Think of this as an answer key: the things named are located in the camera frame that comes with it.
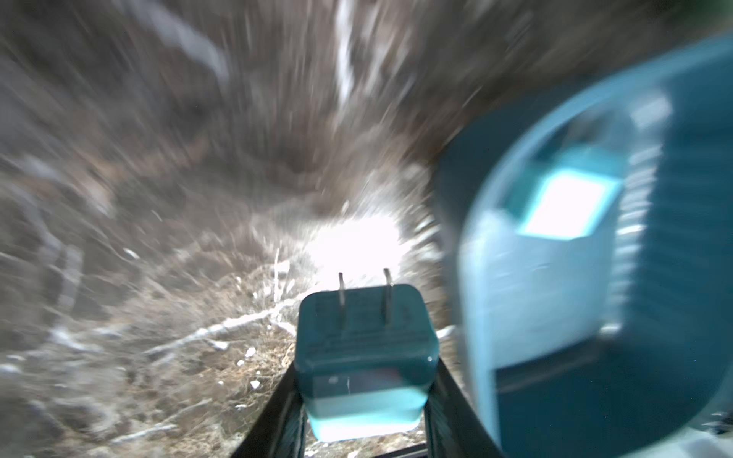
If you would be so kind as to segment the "blue teal plug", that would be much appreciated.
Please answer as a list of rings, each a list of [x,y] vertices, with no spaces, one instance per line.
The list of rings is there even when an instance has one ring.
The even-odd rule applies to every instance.
[[[533,158],[504,202],[517,234],[574,240],[594,233],[623,187],[626,155],[592,144]]]
[[[316,439],[340,442],[415,429],[428,402],[439,339],[421,293],[397,284],[308,295],[294,368]]]

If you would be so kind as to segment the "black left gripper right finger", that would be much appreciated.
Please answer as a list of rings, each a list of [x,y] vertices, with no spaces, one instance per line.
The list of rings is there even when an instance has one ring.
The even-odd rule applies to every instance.
[[[442,360],[424,408],[428,456],[432,458],[502,458],[482,423]]]

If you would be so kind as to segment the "teal storage box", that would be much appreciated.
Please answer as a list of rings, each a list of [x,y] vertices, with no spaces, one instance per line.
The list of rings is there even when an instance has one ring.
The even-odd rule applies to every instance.
[[[533,158],[626,155],[594,233],[517,234]],[[433,178],[477,414],[511,457],[697,456],[732,415],[732,37],[544,90],[460,130]]]

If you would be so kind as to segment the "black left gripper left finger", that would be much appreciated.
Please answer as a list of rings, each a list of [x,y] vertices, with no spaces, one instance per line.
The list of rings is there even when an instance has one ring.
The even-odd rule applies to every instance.
[[[231,458],[303,458],[306,434],[307,414],[291,363]]]

